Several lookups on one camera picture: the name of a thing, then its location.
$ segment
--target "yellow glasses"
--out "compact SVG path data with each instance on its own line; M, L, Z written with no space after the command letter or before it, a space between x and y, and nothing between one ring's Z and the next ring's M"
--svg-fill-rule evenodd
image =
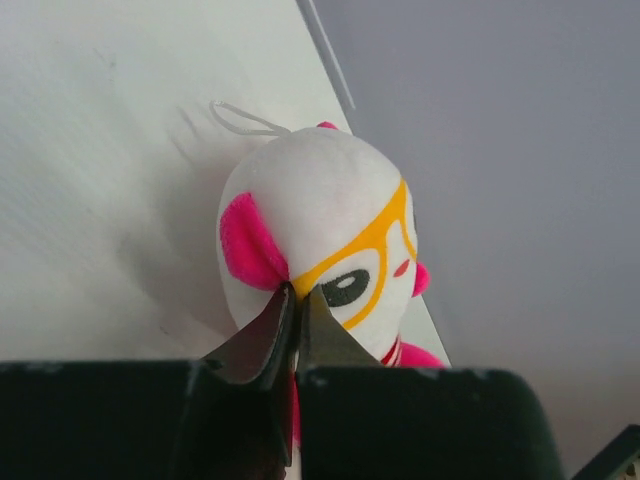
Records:
M380 299L382 290L384 289L387 279L387 269L389 263L387 233L391 226L396 222L400 222L402 227L402 237L405 246L412 260L416 260L416 248L411 243L409 237L409 228L407 225L407 197L408 187L404 180L400 182L400 186L391 197L389 203L382 209L378 216L364 229L356 238L354 238L344 248L340 249L330 257L326 258L318 265L313 267L306 273L293 280L293 288L299 299L306 297L318 282L318 279L333 265L363 250L373 249L378 253L380 260L380 271L376 286L367 304L355 316L343 323L347 330L352 329L364 320L373 310Z

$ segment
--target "white plush head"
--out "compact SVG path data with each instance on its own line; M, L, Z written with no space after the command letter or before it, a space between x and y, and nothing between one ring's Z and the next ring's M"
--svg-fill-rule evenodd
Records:
M282 282L299 299L321 284L334 317L373 356L393 361L400 319L428 278L416 261L411 194L384 155L333 128L279 137L234 169L217 227L240 328Z

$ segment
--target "white table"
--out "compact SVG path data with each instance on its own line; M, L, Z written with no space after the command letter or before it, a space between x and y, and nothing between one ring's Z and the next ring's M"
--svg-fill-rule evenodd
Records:
M263 140L214 125L212 99L348 129L293 0L0 4L0 360L196 357L233 334L217 202ZM421 299L406 336L444 356Z

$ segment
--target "toy eye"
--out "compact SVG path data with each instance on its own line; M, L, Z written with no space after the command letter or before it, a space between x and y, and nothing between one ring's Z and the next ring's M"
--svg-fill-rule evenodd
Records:
M367 290L369 272L363 269L345 273L335 280L322 284L322 293L330 308L343 307L355 302Z

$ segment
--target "gray wall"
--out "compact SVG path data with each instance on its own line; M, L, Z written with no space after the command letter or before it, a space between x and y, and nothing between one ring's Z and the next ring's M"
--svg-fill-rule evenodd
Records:
M315 8L354 132L414 192L452 363L523 374L575 472L640 422L640 3Z

